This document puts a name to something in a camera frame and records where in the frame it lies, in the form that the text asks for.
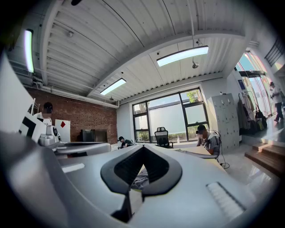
white cabinet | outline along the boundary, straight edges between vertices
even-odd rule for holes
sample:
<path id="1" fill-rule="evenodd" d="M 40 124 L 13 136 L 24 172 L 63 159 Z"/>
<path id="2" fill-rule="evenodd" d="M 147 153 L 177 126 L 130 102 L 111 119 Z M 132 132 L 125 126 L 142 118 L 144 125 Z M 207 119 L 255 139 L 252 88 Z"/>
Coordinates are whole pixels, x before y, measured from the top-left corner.
<path id="1" fill-rule="evenodd" d="M 232 94 L 209 98 L 208 107 L 210 129 L 217 130 L 221 134 L 222 151 L 228 152 L 238 148 L 239 124 Z"/>

wooden stair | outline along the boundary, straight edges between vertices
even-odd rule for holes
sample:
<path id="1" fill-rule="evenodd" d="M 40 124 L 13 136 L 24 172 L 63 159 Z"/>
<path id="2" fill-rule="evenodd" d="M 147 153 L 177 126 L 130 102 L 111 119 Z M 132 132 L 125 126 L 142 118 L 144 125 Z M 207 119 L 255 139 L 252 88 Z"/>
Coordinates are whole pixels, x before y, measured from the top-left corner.
<path id="1" fill-rule="evenodd" d="M 281 177 L 285 170 L 285 147 L 259 143 L 252 148 L 252 151 L 245 153 L 245 157 Z"/>

black office chair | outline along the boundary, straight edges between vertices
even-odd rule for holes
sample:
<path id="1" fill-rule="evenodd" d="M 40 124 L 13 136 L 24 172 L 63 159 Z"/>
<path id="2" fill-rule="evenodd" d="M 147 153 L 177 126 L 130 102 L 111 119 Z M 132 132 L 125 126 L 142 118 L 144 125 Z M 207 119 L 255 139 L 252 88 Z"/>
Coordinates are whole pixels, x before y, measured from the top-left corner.
<path id="1" fill-rule="evenodd" d="M 172 145 L 170 146 L 169 141 L 168 141 L 168 131 L 165 130 L 165 127 L 158 127 L 157 131 L 155 132 L 155 138 L 157 145 L 159 147 L 164 147 L 164 148 L 173 148 L 173 142 Z"/>

red brick wall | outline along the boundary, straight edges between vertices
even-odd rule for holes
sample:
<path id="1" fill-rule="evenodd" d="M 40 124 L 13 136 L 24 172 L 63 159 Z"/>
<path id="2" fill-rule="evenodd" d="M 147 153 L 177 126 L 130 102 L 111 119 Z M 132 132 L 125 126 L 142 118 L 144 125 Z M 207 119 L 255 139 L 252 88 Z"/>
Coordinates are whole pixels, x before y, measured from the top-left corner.
<path id="1" fill-rule="evenodd" d="M 107 130 L 108 143 L 117 143 L 116 109 L 57 96 L 41 90 L 27 89 L 27 91 L 36 99 L 36 103 L 40 104 L 41 112 L 44 103 L 52 103 L 53 125 L 55 119 L 70 120 L 70 139 L 72 142 L 80 141 L 81 129 L 96 129 Z"/>

ceiling light fixture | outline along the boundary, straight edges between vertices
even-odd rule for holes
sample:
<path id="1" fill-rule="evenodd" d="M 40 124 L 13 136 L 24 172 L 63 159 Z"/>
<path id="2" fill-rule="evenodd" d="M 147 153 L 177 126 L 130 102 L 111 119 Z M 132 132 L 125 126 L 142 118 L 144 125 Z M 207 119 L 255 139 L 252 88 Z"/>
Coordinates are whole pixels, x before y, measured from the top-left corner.
<path id="1" fill-rule="evenodd" d="M 157 64 L 159 66 L 166 65 L 171 62 L 175 62 L 181 59 L 197 56 L 197 55 L 204 55 L 207 54 L 209 50 L 208 46 L 201 46 L 196 48 L 190 48 L 183 51 L 175 52 L 170 55 L 166 55 L 165 57 L 162 57 L 157 60 Z"/>
<path id="2" fill-rule="evenodd" d="M 100 94 L 106 95 L 107 93 L 111 92 L 112 90 L 118 88 L 119 86 L 125 83 L 126 83 L 126 80 L 124 80 L 123 78 L 120 78 L 119 80 L 115 81 L 112 85 L 104 89 Z"/>
<path id="3" fill-rule="evenodd" d="M 33 66 L 33 55 L 32 55 L 32 38 L 33 31 L 30 29 L 25 30 L 24 34 L 24 46 L 25 46 L 25 57 L 28 71 L 34 73 Z"/>

